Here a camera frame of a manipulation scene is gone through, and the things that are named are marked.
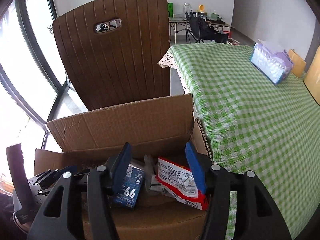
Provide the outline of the dark blue paper box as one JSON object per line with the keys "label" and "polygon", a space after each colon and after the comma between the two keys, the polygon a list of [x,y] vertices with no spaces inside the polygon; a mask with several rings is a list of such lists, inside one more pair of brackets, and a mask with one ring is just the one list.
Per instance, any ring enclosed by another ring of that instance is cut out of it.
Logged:
{"label": "dark blue paper box", "polygon": [[130,163],[120,191],[113,197],[114,204],[134,208],[140,188],[143,185],[144,171],[139,165]]}

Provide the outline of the red white snack bag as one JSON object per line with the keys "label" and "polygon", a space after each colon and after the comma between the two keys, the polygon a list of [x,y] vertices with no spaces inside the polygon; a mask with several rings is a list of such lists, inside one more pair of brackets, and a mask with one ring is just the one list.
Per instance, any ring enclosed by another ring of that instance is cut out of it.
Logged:
{"label": "red white snack bag", "polygon": [[208,200],[198,190],[191,170],[159,157],[156,179],[178,202],[206,211]]}

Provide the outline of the white disposable glove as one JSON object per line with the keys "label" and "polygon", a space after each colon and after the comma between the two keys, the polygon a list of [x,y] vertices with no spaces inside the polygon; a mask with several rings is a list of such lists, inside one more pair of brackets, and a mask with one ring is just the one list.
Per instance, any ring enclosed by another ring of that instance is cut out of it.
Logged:
{"label": "white disposable glove", "polygon": [[150,155],[144,155],[144,181],[149,195],[156,196],[162,192],[162,186],[156,179],[156,165]]}

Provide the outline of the brown cardboard box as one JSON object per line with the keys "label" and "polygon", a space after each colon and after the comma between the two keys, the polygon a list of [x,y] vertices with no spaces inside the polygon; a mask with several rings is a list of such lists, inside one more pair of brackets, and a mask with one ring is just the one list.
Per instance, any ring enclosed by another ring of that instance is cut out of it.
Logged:
{"label": "brown cardboard box", "polygon": [[[61,152],[36,150],[34,172],[68,165],[103,164],[131,144],[132,157],[165,157],[186,165],[185,144],[211,155],[189,94],[101,108],[48,122]],[[112,217],[121,239],[198,239],[206,214],[166,196],[141,192],[135,209],[115,208]]]}

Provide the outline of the green checkered tablecloth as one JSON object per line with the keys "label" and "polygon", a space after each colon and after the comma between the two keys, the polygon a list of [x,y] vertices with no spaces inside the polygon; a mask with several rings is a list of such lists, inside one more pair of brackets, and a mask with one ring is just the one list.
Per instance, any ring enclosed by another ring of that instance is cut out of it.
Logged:
{"label": "green checkered tablecloth", "polygon": [[253,48],[222,43],[171,46],[159,64],[175,68],[192,94],[213,162],[254,171],[293,239],[318,239],[319,105],[303,80],[274,85],[250,61]]}

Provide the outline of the brown wooden chair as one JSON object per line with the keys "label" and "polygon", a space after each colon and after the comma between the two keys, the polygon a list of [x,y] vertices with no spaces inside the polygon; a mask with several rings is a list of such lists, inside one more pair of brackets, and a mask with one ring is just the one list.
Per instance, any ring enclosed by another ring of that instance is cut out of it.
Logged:
{"label": "brown wooden chair", "polygon": [[95,0],[53,22],[56,45],[89,110],[170,95],[167,0]]}

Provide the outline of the purple tissue pack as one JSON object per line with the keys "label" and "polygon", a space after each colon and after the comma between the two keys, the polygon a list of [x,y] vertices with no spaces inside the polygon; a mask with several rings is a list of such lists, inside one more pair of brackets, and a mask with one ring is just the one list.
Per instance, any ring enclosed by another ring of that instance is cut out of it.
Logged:
{"label": "purple tissue pack", "polygon": [[274,85],[284,81],[293,68],[293,62],[282,46],[260,39],[254,45],[250,62]]}

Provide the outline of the yellow thermos jug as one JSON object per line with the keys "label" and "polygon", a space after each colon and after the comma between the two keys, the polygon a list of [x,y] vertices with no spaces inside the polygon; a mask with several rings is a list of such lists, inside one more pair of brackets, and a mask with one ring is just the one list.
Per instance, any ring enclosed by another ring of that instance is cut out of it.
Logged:
{"label": "yellow thermos jug", "polygon": [[320,105],[320,46],[318,47],[309,70],[304,77],[304,84],[313,99]]}

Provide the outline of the folding table in background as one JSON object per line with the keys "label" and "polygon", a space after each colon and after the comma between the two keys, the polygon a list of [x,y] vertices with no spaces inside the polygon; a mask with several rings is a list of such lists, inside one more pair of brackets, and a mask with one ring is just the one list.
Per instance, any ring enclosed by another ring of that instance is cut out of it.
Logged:
{"label": "folding table in background", "polygon": [[230,34],[231,29],[234,27],[222,20],[212,21],[204,16],[169,18],[169,37],[173,44],[177,43],[181,32],[184,32],[186,43],[191,43],[191,39],[195,43],[203,43],[214,34]]}

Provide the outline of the yellow cup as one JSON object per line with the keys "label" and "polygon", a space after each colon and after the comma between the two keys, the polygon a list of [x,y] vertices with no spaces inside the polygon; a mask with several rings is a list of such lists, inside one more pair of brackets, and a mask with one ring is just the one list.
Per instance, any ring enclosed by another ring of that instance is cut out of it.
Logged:
{"label": "yellow cup", "polygon": [[304,68],[306,66],[306,62],[292,49],[288,52],[289,58],[293,62],[293,67],[291,72],[296,77],[301,77],[304,72]]}

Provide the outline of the black folding chair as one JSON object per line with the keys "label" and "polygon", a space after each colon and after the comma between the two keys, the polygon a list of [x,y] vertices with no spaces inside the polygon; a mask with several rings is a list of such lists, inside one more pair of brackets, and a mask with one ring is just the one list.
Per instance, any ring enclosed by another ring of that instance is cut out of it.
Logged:
{"label": "black folding chair", "polygon": [[215,43],[227,43],[229,34],[215,30],[202,16],[189,15],[187,12],[185,13],[185,16],[191,32],[195,36],[196,43],[203,42],[204,40]]}

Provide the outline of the green box on table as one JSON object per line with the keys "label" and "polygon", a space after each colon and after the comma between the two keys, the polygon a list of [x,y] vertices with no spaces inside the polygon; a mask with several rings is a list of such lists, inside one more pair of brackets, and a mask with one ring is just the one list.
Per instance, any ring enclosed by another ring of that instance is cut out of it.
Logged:
{"label": "green box on table", "polygon": [[168,17],[172,18],[173,17],[173,3],[167,3],[168,6]]}

